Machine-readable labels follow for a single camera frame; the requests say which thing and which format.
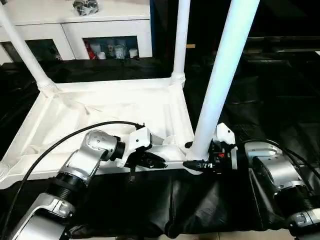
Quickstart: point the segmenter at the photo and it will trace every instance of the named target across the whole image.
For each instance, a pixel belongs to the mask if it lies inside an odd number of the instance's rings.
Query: floor
[[[234,231],[234,232],[219,232],[206,233],[199,235],[181,234],[175,240],[293,240],[288,230],[268,230],[268,231]],[[90,240],[115,240],[115,237],[94,237]],[[170,240],[165,235],[161,235],[157,240]]]

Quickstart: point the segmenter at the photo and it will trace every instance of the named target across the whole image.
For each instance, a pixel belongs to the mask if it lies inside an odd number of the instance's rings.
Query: white cabinet top
[[[79,16],[73,0],[9,0],[4,5],[15,25],[150,19],[150,0],[98,0],[99,11]]]

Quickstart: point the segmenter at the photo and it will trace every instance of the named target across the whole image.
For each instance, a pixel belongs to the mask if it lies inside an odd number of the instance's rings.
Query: red component
[[[87,41],[84,41],[84,45],[85,45],[86,50],[88,51],[89,58],[91,60],[98,59],[95,52],[92,50],[90,44]]]

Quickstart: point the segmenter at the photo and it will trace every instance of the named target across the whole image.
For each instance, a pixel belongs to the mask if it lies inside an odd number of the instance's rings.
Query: white tubular pole
[[[232,0],[188,160],[207,160],[226,97],[260,0]]]
[[[57,87],[55,83],[45,74],[44,70],[41,68],[35,56],[32,54],[30,48],[26,42],[19,35],[16,27],[11,22],[9,16],[6,13],[4,6],[0,3],[0,22],[4,26],[7,34],[9,35],[11,42],[20,57],[24,61],[25,65],[33,75],[36,80],[36,84],[40,91],[56,92]]]
[[[176,25],[174,65],[171,75],[172,83],[181,83],[184,86],[185,77],[185,59],[188,36],[190,0],[179,0],[178,18]]]

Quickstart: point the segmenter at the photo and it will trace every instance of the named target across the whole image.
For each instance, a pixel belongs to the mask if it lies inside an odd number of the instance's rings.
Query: black tablecloth
[[[152,58],[141,60],[72,60],[44,63],[56,83],[163,78],[171,67]],[[195,130],[212,65],[187,65],[183,89]],[[320,161],[320,57],[315,53],[244,55],[229,91],[220,122],[237,141],[268,138],[290,148],[316,168]],[[0,154],[3,156],[38,90],[23,65],[0,67]],[[310,183],[320,184],[307,169]],[[71,223],[73,238],[266,230],[284,228],[283,218],[256,181],[254,172],[194,176],[184,170],[96,176]],[[10,228],[43,192],[50,179],[27,183]],[[8,209],[19,183],[0,191],[0,210]]]

